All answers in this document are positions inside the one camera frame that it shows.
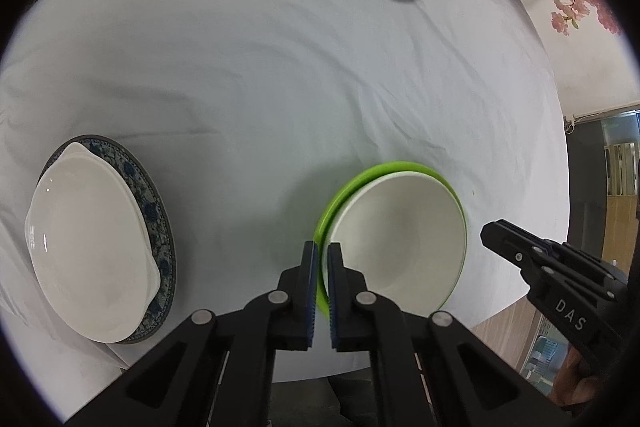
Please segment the person right hand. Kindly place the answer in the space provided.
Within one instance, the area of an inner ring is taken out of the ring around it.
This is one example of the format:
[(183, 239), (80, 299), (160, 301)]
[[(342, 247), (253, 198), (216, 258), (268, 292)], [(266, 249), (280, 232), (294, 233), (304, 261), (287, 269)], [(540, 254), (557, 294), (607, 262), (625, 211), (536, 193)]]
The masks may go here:
[(548, 398), (558, 407), (585, 407), (600, 393), (605, 383), (606, 378), (593, 374), (578, 350), (568, 346)]

